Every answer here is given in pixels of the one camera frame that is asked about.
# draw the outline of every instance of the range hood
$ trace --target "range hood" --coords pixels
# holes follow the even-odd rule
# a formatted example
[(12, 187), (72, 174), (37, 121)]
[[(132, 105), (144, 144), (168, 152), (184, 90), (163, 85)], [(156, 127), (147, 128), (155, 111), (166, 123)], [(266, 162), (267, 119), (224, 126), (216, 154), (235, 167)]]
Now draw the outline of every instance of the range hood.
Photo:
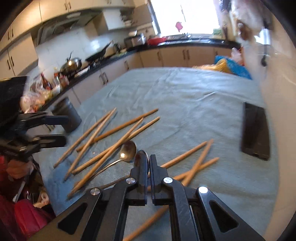
[(82, 11), (51, 19), (41, 26), (38, 30), (36, 45), (42, 44), (55, 36), (81, 28), (87, 25), (101, 11)]

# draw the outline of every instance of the white wall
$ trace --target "white wall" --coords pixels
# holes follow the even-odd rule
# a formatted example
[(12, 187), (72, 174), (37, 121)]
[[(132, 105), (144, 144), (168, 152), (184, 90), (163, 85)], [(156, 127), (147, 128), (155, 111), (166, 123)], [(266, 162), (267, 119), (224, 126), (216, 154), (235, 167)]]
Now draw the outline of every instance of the white wall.
[(38, 45), (35, 49), (39, 57), (39, 64), (26, 75), (28, 76), (26, 88), (30, 87), (35, 76), (44, 72), (45, 77), (51, 81), (54, 67), (58, 69), (66, 62), (71, 51), (72, 57), (79, 57), (82, 61), (96, 53), (108, 42), (114, 40), (124, 46), (123, 39), (128, 36), (128, 30), (117, 30), (98, 36), (93, 22), (84, 28), (56, 36), (55, 38)]
[(246, 67), (260, 84), (279, 156), (279, 190), (266, 241), (278, 239), (296, 210), (296, 48), (279, 21), (273, 21), (266, 68), (260, 65), (262, 45), (244, 43)]

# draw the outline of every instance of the stainless steel pot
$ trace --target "stainless steel pot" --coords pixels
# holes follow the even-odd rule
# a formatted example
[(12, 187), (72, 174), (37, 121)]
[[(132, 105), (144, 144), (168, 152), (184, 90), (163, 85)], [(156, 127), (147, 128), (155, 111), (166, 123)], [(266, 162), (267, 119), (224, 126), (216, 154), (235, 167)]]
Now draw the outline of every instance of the stainless steel pot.
[(76, 70), (80, 69), (82, 66), (82, 62), (80, 58), (73, 58), (71, 59), (72, 52), (70, 54), (70, 57), (67, 59), (67, 63), (65, 63), (61, 67), (61, 74), (62, 75), (70, 75), (74, 73)]

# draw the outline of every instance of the metal rivet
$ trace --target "metal rivet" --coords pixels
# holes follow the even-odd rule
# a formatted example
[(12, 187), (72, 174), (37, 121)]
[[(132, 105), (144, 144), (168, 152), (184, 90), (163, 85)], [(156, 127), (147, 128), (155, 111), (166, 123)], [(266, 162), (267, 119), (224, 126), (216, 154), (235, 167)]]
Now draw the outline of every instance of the metal rivet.
[(173, 179), (170, 178), (170, 177), (165, 177), (165, 178), (163, 179), (163, 181), (164, 181), (165, 183), (172, 183), (172, 182), (173, 182)]
[(135, 182), (136, 182), (136, 180), (133, 177), (129, 177), (129, 178), (126, 179), (127, 184), (133, 184)]
[(91, 189), (91, 195), (96, 196), (96, 195), (98, 195), (99, 193), (100, 193), (100, 189), (98, 189), (98, 188), (93, 188), (93, 189)]
[(199, 187), (199, 188), (198, 188), (198, 191), (199, 191), (200, 193), (207, 193), (208, 190), (209, 190), (209, 189), (207, 189), (206, 187)]

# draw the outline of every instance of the frying pan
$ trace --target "frying pan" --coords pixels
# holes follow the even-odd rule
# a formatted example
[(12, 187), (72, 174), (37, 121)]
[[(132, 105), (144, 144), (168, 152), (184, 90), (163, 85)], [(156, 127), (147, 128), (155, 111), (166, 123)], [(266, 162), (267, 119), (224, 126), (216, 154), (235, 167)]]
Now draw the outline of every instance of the frying pan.
[(106, 49), (109, 47), (109, 45), (112, 43), (112, 41), (110, 43), (108, 43), (101, 51), (87, 57), (85, 60), (87, 62), (93, 62), (96, 59), (101, 59), (104, 57), (105, 53), (106, 53)]

